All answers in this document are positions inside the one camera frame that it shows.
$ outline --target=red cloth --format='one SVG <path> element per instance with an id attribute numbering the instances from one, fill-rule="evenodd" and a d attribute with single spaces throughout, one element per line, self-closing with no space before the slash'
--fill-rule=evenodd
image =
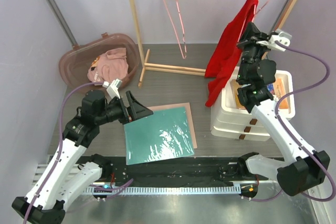
<path id="1" fill-rule="evenodd" d="M 241 50 L 238 49 L 236 45 L 242 30 L 241 28 L 244 26 L 244 32 L 247 23 L 252 21 L 257 5 L 258 0 L 247 0 L 234 20 L 227 25 L 220 37 L 219 43 L 205 71 L 205 77 L 216 77 L 215 80 L 208 84 L 209 97 L 205 103 L 207 107 L 215 103 L 239 61 Z"/>

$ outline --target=pink wire hanger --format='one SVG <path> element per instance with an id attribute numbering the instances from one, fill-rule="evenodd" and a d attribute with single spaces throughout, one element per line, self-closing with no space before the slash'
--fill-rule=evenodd
<path id="1" fill-rule="evenodd" d="M 180 51 L 181 51 L 182 58 L 185 59 L 187 57 L 187 46 L 186 46 L 186 43 L 185 43 L 184 26 L 183 26 L 182 16 L 181 16 L 181 12 L 180 12 L 179 0 L 175 0 L 175 1 L 176 1 L 176 7 L 177 7 L 177 11 L 179 13 L 180 23 L 181 23 L 181 28 L 182 28 L 182 34 L 183 34 L 183 38 L 182 39 L 183 39 L 183 44 L 184 44 L 184 53 L 183 53 L 183 50 L 182 50 L 182 47 L 181 47 L 180 39 L 179 39 L 179 36 L 177 34 L 177 31 L 176 31 L 176 28 L 175 28 L 172 16 L 170 15 L 170 12 L 168 10 L 166 0 L 163 0 L 163 3 L 164 3 L 164 6 L 165 6 L 165 8 L 167 10 L 169 19 L 170 19 L 170 21 L 171 21 L 171 23 L 173 25 L 173 29 L 174 29 L 174 32 L 175 32 L 175 36 L 176 36 L 177 42 L 179 44 L 179 48 L 180 48 Z"/>
<path id="2" fill-rule="evenodd" d="M 264 3 L 264 5 L 258 10 L 258 11 L 256 11 L 255 12 L 255 14 L 254 14 L 254 18 L 257 16 L 257 14 L 269 3 L 269 1 L 270 0 L 267 0 L 266 1 L 266 3 Z"/>
<path id="3" fill-rule="evenodd" d="M 253 17 L 253 19 L 252 19 L 252 22 L 254 21 L 254 19 L 255 19 L 255 17 L 257 16 L 257 14 L 269 3 L 269 1 L 270 0 L 267 0 L 266 1 L 266 3 L 264 3 L 264 5 L 259 9 L 259 10 L 257 10 L 257 6 L 255 5 L 254 6 L 254 17 Z M 240 37 L 241 37 L 241 35 L 242 35 L 242 33 L 243 33 L 243 29 L 244 29 L 244 26 L 245 26 L 245 22 L 246 22 L 246 20 L 244 20 L 244 23 L 243 23 L 243 26 L 241 27 L 242 29 L 241 29 L 241 31 L 240 31 L 240 34 L 239 34 L 239 37 L 238 37 L 238 42 L 240 41 Z"/>

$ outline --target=white box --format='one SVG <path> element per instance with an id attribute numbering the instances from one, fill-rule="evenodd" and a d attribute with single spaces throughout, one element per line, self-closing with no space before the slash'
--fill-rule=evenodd
<path id="1" fill-rule="evenodd" d="M 239 67 L 236 67 L 225 88 L 222 89 L 215 104 L 211 107 L 211 133 L 226 138 L 239 138 L 241 134 L 244 134 L 246 140 L 258 140 L 259 135 L 259 141 L 265 141 L 270 136 L 263 125 L 259 121 L 255 125 L 251 125 L 251 120 L 255 118 L 246 110 L 236 108 L 230 82 L 237 79 L 238 71 Z M 286 93 L 293 91 L 292 76 L 289 72 L 277 70 L 275 77 L 283 80 Z M 287 99 L 289 108 L 282 109 L 281 112 L 290 120 L 295 115 L 294 97 L 291 95 Z M 251 127 L 250 133 L 244 132 L 247 126 Z"/>

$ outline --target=green cloth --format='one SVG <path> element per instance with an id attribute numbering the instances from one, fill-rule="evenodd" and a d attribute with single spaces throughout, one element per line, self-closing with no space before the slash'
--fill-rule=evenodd
<path id="1" fill-rule="evenodd" d="M 124 130 L 127 165 L 194 155 L 185 107 L 154 111 Z"/>

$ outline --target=laundry basket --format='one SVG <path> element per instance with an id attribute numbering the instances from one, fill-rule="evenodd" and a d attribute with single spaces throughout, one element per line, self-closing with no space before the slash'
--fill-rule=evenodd
<path id="1" fill-rule="evenodd" d="M 102 34 L 101 39 L 84 46 L 78 46 L 63 55 L 58 64 L 63 81 L 71 89 L 90 82 L 87 74 L 92 62 L 106 51 L 120 47 L 126 48 L 126 61 L 129 65 L 128 75 L 122 79 L 122 85 L 119 89 L 125 87 L 134 77 L 140 61 L 137 46 L 134 41 L 125 34 Z M 79 92 L 86 93 L 92 89 L 105 90 L 102 86 L 89 86 L 80 89 Z"/>

